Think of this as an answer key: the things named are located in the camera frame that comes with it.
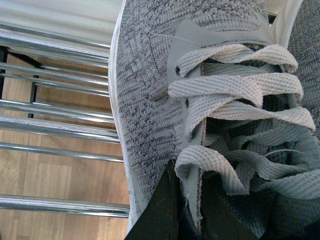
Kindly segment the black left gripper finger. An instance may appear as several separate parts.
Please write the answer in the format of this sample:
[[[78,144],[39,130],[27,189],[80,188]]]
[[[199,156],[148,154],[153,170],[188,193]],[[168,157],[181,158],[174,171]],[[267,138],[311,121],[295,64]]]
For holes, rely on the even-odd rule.
[[[180,220],[180,181],[169,160],[159,183],[126,240],[177,240]]]

